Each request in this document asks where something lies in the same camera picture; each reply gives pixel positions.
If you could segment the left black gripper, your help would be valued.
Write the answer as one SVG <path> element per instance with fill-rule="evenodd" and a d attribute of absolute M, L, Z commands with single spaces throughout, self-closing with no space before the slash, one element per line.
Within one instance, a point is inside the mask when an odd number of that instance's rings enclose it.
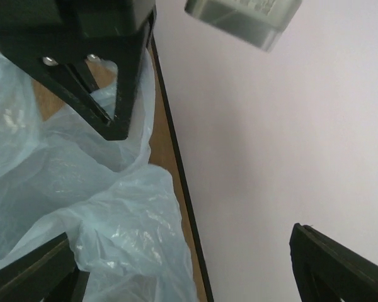
<path fill-rule="evenodd" d="M 154 1 L 0 1 L 0 52 L 105 140 L 125 140 L 155 19 Z M 112 114 L 91 96 L 88 55 L 117 66 Z"/>

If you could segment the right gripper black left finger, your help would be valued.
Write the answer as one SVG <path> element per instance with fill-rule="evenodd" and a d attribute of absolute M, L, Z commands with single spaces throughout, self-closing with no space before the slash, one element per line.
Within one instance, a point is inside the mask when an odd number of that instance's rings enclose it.
<path fill-rule="evenodd" d="M 88 279 L 62 233 L 0 269 L 0 301 L 82 301 Z"/>

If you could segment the light blue plastic trash bag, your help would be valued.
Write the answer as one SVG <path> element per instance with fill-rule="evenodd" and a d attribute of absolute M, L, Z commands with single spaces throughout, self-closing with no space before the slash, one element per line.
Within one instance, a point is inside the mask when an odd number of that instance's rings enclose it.
<path fill-rule="evenodd" d="M 198 299 L 173 179 L 149 163 L 155 97 L 145 55 L 129 135 L 108 141 L 69 106 L 42 120 L 0 54 L 0 269 L 66 233 L 85 301 Z"/>

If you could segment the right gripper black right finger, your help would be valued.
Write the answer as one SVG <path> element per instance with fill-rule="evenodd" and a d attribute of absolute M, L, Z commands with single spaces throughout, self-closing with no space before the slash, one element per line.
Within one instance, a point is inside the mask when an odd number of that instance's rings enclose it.
<path fill-rule="evenodd" d="M 302 301 L 378 301 L 378 266 L 308 225 L 290 237 L 292 271 Z"/>

